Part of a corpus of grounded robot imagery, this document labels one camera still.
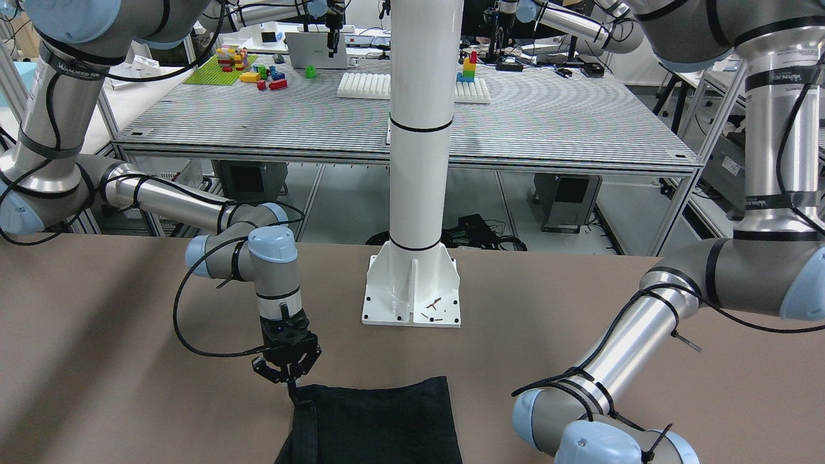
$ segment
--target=brown tabletop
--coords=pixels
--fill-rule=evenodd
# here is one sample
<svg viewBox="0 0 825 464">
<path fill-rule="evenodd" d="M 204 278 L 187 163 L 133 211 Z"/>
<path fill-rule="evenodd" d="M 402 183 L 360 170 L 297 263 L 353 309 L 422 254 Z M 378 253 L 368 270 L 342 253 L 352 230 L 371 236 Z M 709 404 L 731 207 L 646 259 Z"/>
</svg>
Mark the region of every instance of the brown tabletop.
<svg viewBox="0 0 825 464">
<path fill-rule="evenodd" d="M 0 244 L 0 462 L 272 462 L 286 391 L 249 359 L 187 352 L 171 308 L 185 240 L 67 235 Z M 512 432 L 509 392 L 574 364 L 653 258 L 455 250 L 461 329 L 364 326 L 361 246 L 301 244 L 324 350 L 306 382 L 383 388 L 446 375 L 467 463 L 548 462 Z M 260 343 L 252 284 L 193 278 L 181 326 L 200 348 Z M 779 320 L 746 316 L 761 323 Z M 825 335 L 762 334 L 704 310 L 617 401 L 709 462 L 821 462 Z"/>
</svg>

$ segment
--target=white column base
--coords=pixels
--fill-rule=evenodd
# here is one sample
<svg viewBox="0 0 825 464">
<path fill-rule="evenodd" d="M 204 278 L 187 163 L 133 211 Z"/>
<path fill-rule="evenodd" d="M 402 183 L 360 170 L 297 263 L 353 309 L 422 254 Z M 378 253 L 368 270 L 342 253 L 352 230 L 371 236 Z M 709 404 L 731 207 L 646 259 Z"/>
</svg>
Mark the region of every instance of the white column base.
<svg viewBox="0 0 825 464">
<path fill-rule="evenodd" d="M 407 251 L 387 242 L 370 258 L 361 322 L 461 327 L 459 283 L 455 260 L 444 244 Z"/>
</svg>

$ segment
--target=green lego baseplate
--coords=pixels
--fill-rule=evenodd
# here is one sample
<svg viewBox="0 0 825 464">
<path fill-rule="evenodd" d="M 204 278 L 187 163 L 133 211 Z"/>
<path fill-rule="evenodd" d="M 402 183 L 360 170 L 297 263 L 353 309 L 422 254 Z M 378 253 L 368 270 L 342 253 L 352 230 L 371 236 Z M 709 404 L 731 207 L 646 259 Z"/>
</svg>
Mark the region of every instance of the green lego baseplate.
<svg viewBox="0 0 825 464">
<path fill-rule="evenodd" d="M 203 66 L 198 68 L 197 71 L 192 73 L 189 78 L 183 81 L 183 83 L 196 85 L 232 85 L 241 77 L 241 74 L 254 70 L 255 67 L 253 64 L 255 60 L 257 60 L 257 55 L 250 54 L 247 57 L 247 61 L 249 62 L 248 68 L 243 71 L 225 73 L 223 68 L 218 66 L 218 57 L 213 56 Z"/>
</svg>

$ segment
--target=red lego brick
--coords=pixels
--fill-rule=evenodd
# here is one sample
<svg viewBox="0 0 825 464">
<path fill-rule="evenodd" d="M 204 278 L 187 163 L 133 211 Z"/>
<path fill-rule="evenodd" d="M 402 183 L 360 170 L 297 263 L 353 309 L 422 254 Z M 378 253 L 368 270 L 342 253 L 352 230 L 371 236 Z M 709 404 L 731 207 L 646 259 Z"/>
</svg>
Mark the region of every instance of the red lego brick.
<svg viewBox="0 0 825 464">
<path fill-rule="evenodd" d="M 278 90 L 279 88 L 286 88 L 286 79 L 278 79 L 276 81 L 272 81 L 269 84 L 269 88 L 272 90 Z"/>
</svg>

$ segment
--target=white pillar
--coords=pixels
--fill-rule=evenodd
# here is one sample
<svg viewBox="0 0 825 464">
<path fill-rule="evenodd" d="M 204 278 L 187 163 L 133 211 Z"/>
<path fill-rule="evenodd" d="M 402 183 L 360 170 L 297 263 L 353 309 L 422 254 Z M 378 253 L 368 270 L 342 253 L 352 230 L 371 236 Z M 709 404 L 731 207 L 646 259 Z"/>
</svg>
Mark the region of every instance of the white pillar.
<svg viewBox="0 0 825 464">
<path fill-rule="evenodd" d="M 441 239 L 461 0 L 393 2 L 389 234 L 370 261 L 365 324 L 459 327 L 459 275 Z"/>
</svg>

